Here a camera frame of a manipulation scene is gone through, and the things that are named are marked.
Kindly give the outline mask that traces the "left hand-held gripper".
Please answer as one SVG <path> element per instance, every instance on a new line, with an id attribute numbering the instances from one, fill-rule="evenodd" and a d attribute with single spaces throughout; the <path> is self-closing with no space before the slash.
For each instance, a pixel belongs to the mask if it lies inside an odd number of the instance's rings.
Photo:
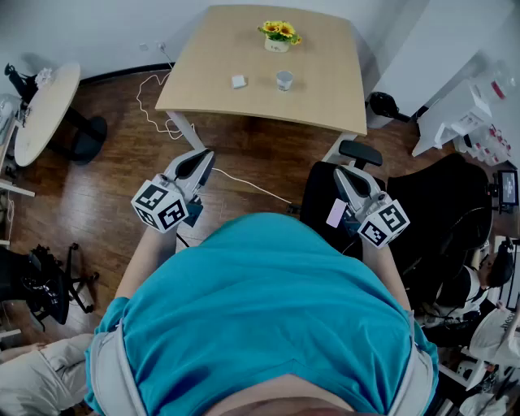
<path id="1" fill-rule="evenodd" d="M 194 226 L 203 210 L 198 192 L 214 164 L 215 153 L 207 148 L 173 159 L 163 173 L 145 181 L 131 200 L 140 220 L 161 233 L 182 222 Z"/>

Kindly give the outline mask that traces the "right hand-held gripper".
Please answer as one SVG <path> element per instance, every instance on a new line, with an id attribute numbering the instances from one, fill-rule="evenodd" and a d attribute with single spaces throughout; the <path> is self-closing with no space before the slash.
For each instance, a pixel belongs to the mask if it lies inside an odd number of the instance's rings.
<path id="1" fill-rule="evenodd" d="M 382 190 L 367 172 L 339 165 L 333 172 L 340 200 L 346 202 L 342 224 L 380 249 L 408 227 L 410 220 L 401 204 Z"/>

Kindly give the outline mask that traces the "person's right forearm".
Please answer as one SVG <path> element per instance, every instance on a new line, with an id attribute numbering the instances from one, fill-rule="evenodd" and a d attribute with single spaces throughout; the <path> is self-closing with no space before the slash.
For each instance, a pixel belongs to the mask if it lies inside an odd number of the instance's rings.
<path id="1" fill-rule="evenodd" d="M 412 311 L 404 284 L 388 246 L 377 249 L 362 239 L 362 262 L 372 270 L 397 302 L 407 311 Z"/>

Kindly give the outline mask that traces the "person's left forearm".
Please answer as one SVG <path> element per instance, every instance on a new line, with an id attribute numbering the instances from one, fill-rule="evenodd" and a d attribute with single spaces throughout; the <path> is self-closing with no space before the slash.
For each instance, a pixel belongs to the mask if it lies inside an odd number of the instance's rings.
<path id="1" fill-rule="evenodd" d="M 177 227 L 161 233 L 147 227 L 123 274 L 115 297 L 131 298 L 137 289 L 176 253 Z"/>

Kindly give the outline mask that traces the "pink phone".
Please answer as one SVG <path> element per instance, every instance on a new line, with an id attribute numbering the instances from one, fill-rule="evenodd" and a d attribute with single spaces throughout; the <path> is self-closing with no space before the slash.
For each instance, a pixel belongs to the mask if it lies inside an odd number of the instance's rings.
<path id="1" fill-rule="evenodd" d="M 326 224 L 333 228 L 338 228 L 339 224 L 342 222 L 346 208 L 346 202 L 337 198 L 328 214 Z"/>

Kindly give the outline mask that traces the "black office chair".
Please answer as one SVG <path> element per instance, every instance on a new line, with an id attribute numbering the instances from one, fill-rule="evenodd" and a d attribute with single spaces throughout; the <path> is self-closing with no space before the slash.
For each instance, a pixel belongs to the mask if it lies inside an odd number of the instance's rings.
<path id="1" fill-rule="evenodd" d="M 342 224 L 338 228 L 326 224 L 339 197 L 333 172 L 339 165 L 365 171 L 366 164 L 381 166 L 383 158 L 378 150 L 355 141 L 343 141 L 339 152 L 350 158 L 350 163 L 313 165 L 299 215 L 338 252 L 360 258 L 363 238 Z M 492 226 L 488 177 L 461 155 L 450 154 L 409 175 L 387 181 L 373 178 L 409 218 L 408 227 L 387 246 L 410 301 L 413 305 L 433 303 L 440 285 L 456 277 L 469 252 L 488 238 Z"/>

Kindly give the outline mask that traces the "white table leg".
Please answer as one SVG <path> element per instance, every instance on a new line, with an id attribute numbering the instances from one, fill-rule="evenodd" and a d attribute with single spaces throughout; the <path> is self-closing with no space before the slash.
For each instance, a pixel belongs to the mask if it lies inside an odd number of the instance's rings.
<path id="1" fill-rule="evenodd" d="M 343 141 L 354 141 L 357 135 L 349 134 L 347 132 L 342 132 L 334 144 L 330 147 L 327 153 L 323 156 L 322 161 L 325 163 L 334 163 L 334 164 L 345 164 L 347 162 L 347 157 L 340 154 L 339 148 Z"/>
<path id="2" fill-rule="evenodd" d="M 186 119 L 185 115 L 179 111 L 168 111 L 168 120 L 165 123 L 168 134 L 173 140 L 183 136 L 186 141 L 195 149 L 202 150 L 204 145 L 195 132 L 192 124 Z"/>

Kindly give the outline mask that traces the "black waste bin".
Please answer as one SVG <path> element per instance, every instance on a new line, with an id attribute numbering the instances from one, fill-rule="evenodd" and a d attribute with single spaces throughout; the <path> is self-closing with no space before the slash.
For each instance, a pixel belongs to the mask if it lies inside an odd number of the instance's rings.
<path id="1" fill-rule="evenodd" d="M 366 125 L 368 128 L 382 128 L 393 120 L 404 123 L 410 121 L 410 117 L 400 112 L 394 98 L 381 92 L 373 92 L 366 105 Z"/>

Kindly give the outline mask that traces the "white cabinet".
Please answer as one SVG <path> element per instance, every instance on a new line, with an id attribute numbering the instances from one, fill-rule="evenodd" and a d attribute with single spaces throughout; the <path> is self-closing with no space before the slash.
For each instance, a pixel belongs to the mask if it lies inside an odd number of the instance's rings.
<path id="1" fill-rule="evenodd" d="M 414 157 L 431 148 L 441 149 L 456 137 L 491 123 L 489 105 L 480 97 L 475 85 L 464 80 L 418 117 L 419 140 Z"/>

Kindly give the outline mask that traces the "small black monitor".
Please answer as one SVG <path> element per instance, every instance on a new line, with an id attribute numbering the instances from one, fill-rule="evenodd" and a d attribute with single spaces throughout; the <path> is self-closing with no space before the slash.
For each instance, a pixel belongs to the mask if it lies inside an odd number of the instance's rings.
<path id="1" fill-rule="evenodd" d="M 496 211 L 499 214 L 512 213 L 513 208 L 520 205 L 518 190 L 518 172 L 516 170 L 499 170 L 493 175 L 492 195 L 498 201 Z"/>

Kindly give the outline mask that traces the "person's teal shirt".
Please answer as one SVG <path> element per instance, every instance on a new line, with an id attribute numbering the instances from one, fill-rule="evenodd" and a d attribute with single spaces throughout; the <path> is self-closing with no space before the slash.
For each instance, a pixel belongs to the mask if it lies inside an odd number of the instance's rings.
<path id="1" fill-rule="evenodd" d="M 362 259 L 271 213 L 225 223 L 108 306 L 87 350 L 102 416 L 204 416 L 291 374 L 357 414 L 423 416 L 438 354 Z"/>

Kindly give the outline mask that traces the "group of red-labelled bottles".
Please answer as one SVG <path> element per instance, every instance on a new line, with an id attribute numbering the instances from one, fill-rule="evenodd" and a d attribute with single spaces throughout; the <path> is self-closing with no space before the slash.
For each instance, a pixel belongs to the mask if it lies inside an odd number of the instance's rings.
<path id="1" fill-rule="evenodd" d="M 469 141 L 468 153 L 488 166 L 511 161 L 511 145 L 493 125 L 475 129 L 469 134 Z"/>

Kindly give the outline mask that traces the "black swivel chair with gear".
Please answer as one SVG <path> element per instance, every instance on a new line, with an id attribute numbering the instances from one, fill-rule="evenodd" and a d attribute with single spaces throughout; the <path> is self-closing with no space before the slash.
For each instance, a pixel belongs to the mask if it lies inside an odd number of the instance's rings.
<path id="1" fill-rule="evenodd" d="M 99 274 L 72 275 L 72 257 L 78 249 L 76 242 L 69 245 L 67 261 L 62 262 L 41 245 L 28 254 L 0 245 L 0 303 L 24 301 L 34 325 L 42 332 L 46 329 L 44 320 L 49 317 L 59 325 L 65 324 L 71 304 L 85 314 L 93 313 L 94 300 L 89 289 Z"/>

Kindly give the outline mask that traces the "round wooden side table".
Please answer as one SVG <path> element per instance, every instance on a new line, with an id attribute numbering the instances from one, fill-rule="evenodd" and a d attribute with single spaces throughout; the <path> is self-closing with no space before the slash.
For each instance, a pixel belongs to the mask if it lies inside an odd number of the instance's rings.
<path id="1" fill-rule="evenodd" d="M 72 108 L 79 83 L 80 64 L 66 63 L 35 93 L 16 132 L 14 156 L 19 166 L 30 165 L 46 148 L 80 165 L 99 154 L 107 137 L 107 122 L 101 116 L 87 119 Z M 52 141 L 64 120 L 76 128 L 69 148 Z"/>

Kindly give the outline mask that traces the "white plastic bag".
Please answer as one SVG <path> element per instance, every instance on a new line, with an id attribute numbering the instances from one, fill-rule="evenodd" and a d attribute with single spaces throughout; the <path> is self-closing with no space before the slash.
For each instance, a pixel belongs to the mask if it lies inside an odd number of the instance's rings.
<path id="1" fill-rule="evenodd" d="M 520 312 L 493 310 L 475 330 L 469 351 L 491 364 L 520 368 Z"/>

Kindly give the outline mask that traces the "person's chin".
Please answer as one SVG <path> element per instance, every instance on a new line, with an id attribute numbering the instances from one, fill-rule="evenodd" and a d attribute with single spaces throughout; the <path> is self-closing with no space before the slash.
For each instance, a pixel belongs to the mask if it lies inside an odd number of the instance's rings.
<path id="1" fill-rule="evenodd" d="M 204 416 L 357 416 L 336 394 L 286 374 L 235 392 Z"/>

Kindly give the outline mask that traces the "sunflower bunch in white pot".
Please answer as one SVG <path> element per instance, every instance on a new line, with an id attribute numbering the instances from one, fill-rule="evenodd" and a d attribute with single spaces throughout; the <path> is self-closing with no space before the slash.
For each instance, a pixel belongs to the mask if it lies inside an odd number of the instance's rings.
<path id="1" fill-rule="evenodd" d="M 291 46 L 300 45 L 302 38 L 287 21 L 269 20 L 258 26 L 258 31 L 265 36 L 264 48 L 274 53 L 286 53 Z"/>

